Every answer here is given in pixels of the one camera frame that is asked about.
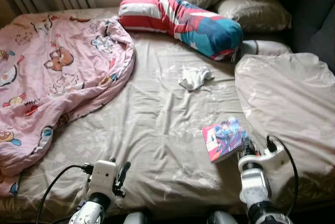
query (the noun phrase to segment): pink blanket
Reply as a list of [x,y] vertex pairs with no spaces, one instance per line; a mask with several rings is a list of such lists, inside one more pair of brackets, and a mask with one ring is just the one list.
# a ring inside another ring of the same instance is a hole
[[128,81],[131,37],[115,18],[22,15],[0,30],[0,196],[48,150],[53,131],[109,102]]

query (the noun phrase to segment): black cable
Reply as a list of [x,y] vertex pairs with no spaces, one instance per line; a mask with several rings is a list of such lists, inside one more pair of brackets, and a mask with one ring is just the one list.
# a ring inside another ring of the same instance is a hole
[[51,223],[51,224],[59,224],[59,223],[61,223],[61,222],[63,222],[63,221],[70,220],[71,217],[72,217],[72,215],[69,215],[69,216],[64,217],[64,218],[62,218],[62,219],[56,220],[56,221],[54,221],[54,222]]
[[289,208],[289,210],[287,211],[287,216],[290,216],[290,214],[292,213],[294,207],[295,207],[295,204],[297,202],[297,198],[298,198],[298,190],[299,190],[299,176],[298,176],[298,171],[297,171],[297,167],[295,166],[295,163],[294,163],[294,160],[292,158],[292,155],[291,153],[289,152],[288,148],[286,147],[286,145],[276,136],[274,135],[271,135],[271,137],[274,137],[276,140],[278,140],[284,150],[286,151],[288,157],[289,157],[289,160],[291,161],[291,164],[292,164],[292,167],[293,167],[293,172],[294,172],[294,194],[293,194],[293,200],[292,200],[292,203],[291,203],[291,206]]
[[54,178],[54,180],[52,181],[52,183],[50,184],[50,186],[48,187],[48,189],[46,190],[46,192],[44,193],[43,197],[42,197],[42,201],[40,203],[40,206],[38,208],[38,212],[37,212],[37,215],[36,215],[36,221],[35,221],[35,224],[39,224],[39,220],[40,220],[40,216],[41,216],[41,212],[42,212],[42,208],[43,208],[43,204],[44,204],[44,201],[49,193],[49,191],[51,190],[52,186],[56,183],[56,181],[59,179],[60,176],[63,175],[63,173],[65,173],[68,169],[71,169],[73,167],[78,167],[78,168],[81,168],[83,169],[82,166],[80,165],[69,165],[68,167],[66,167],[62,172],[60,172],[56,178]]

